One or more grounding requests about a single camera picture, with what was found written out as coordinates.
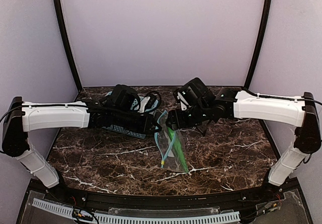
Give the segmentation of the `clear zip top bag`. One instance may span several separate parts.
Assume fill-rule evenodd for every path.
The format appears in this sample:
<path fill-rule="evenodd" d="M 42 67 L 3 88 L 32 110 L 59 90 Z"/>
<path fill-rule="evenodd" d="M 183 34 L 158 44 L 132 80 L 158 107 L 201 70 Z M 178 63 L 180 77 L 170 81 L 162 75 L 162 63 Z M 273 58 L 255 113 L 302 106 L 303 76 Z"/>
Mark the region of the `clear zip top bag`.
<path fill-rule="evenodd" d="M 166 126 L 168 112 L 165 110 L 157 119 L 154 140 L 161 155 L 160 167 L 176 173 L 188 173 L 184 138 L 179 130 Z"/>

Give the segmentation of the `long green toy cucumber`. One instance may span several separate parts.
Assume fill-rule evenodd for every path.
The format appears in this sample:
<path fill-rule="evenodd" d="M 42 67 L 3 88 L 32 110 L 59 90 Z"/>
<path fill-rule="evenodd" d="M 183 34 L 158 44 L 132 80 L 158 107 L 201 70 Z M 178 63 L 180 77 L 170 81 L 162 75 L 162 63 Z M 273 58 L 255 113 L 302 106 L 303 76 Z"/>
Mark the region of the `long green toy cucumber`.
<path fill-rule="evenodd" d="M 187 173 L 189 171 L 185 156 L 185 141 L 179 130 L 171 130 L 167 128 L 170 137 L 170 146 L 172 154 L 168 154 L 171 158 L 171 168 L 176 172 Z"/>

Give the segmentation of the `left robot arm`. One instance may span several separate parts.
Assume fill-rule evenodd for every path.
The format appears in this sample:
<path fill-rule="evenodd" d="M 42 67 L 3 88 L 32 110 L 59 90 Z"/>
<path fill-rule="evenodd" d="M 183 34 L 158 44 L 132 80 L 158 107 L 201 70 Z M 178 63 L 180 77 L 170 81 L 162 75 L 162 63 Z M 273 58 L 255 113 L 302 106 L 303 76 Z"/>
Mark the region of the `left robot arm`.
<path fill-rule="evenodd" d="M 28 133 L 50 128 L 104 128 L 144 138 L 161 130 L 155 112 L 162 103 L 159 92 L 145 96 L 126 85 L 116 85 L 100 99 L 71 103 L 32 103 L 14 97 L 1 117 L 1 154 L 17 159 L 47 188 L 64 184 L 63 177 L 29 142 Z"/>

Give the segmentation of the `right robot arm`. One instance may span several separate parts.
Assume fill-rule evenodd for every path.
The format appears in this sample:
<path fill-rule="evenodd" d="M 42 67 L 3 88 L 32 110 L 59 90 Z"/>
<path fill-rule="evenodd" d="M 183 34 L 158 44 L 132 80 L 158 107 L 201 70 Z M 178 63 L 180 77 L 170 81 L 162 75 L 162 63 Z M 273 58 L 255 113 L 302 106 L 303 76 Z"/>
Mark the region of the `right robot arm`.
<path fill-rule="evenodd" d="M 267 172 L 264 183 L 270 187 L 284 184 L 289 175 L 310 160 L 321 148 L 321 132 L 312 93 L 302 96 L 274 96 L 248 89 L 222 88 L 213 93 L 199 78 L 194 78 L 174 92 L 180 108 L 171 110 L 166 125 L 172 130 L 197 127 L 219 119 L 257 119 L 280 122 L 295 128 L 294 140 Z"/>

